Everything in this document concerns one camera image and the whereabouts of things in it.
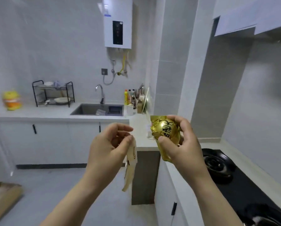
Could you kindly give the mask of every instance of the black glass cooktop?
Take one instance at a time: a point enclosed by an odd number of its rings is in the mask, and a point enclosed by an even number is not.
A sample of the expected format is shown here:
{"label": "black glass cooktop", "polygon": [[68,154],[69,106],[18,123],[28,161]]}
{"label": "black glass cooktop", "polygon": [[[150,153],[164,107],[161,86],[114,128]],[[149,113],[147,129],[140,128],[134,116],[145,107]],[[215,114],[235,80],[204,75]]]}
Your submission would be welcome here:
{"label": "black glass cooktop", "polygon": [[281,226],[281,209],[221,150],[203,148],[213,181],[244,225]]}

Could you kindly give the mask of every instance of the gold foil wrapper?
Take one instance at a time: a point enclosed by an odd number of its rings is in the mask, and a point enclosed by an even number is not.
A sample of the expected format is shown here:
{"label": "gold foil wrapper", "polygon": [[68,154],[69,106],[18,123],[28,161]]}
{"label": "gold foil wrapper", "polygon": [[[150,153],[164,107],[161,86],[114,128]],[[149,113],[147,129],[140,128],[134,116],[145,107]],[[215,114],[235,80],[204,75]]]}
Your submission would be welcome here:
{"label": "gold foil wrapper", "polygon": [[152,122],[152,135],[156,140],[161,157],[164,161],[172,163],[171,158],[158,143],[158,137],[168,137],[175,145],[178,145],[180,141],[180,126],[176,121],[168,119],[167,116],[150,116],[150,119]]}

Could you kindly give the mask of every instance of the dish rack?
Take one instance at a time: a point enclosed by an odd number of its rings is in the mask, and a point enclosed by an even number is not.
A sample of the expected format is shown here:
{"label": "dish rack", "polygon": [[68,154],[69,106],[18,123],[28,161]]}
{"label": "dish rack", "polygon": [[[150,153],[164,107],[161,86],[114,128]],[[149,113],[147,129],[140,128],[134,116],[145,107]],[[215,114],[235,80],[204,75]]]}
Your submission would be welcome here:
{"label": "dish rack", "polygon": [[[43,80],[35,81],[32,84],[36,106],[38,105],[68,105],[75,102],[74,85],[72,82],[61,87],[46,86]],[[55,98],[67,97],[66,102],[56,102]]]}

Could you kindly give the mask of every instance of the yellow bottle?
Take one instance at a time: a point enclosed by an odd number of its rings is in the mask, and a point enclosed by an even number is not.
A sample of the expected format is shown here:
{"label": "yellow bottle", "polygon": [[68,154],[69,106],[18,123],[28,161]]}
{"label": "yellow bottle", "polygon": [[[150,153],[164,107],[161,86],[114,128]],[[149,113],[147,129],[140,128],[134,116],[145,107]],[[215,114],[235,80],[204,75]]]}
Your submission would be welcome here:
{"label": "yellow bottle", "polygon": [[6,91],[3,93],[3,102],[7,110],[16,110],[22,106],[20,95],[16,91]]}
{"label": "yellow bottle", "polygon": [[126,89],[125,89],[125,92],[124,92],[124,96],[125,96],[124,105],[127,105],[128,104],[128,92],[127,92]]}

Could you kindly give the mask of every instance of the gray floor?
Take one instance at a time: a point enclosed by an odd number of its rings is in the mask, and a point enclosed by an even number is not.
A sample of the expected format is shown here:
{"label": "gray floor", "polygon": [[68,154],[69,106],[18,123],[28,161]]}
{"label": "gray floor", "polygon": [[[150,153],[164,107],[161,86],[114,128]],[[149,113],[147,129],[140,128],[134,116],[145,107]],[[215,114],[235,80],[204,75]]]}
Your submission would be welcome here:
{"label": "gray floor", "polygon": [[[11,178],[24,187],[25,195],[0,220],[0,226],[39,225],[84,173],[79,169],[18,170]],[[124,168],[88,211],[83,226],[157,226],[154,205],[131,205],[129,192],[122,192]]]}

